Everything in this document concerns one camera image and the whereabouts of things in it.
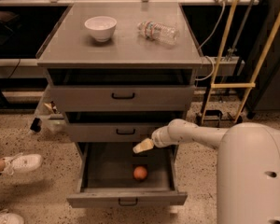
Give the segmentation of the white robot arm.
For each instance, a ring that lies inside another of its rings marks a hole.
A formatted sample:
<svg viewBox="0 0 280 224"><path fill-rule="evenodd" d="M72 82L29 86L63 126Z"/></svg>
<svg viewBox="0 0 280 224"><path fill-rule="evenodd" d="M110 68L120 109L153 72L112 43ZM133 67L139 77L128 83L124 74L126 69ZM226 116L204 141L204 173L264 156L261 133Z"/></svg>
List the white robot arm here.
<svg viewBox="0 0 280 224"><path fill-rule="evenodd" d="M253 122L227 129L174 119L133 151L191 142L217 148L217 224L280 224L279 130Z"/></svg>

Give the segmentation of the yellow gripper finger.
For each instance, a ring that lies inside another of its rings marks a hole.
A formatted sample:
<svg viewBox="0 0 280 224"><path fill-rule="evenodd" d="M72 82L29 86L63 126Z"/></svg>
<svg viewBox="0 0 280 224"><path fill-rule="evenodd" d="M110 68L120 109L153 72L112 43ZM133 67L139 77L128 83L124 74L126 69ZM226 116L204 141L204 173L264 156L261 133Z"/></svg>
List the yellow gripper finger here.
<svg viewBox="0 0 280 224"><path fill-rule="evenodd" d="M151 150L152 148L154 148L153 141L149 138L146 138L145 140L143 140L133 148L133 152L141 153L147 150Z"/></svg>

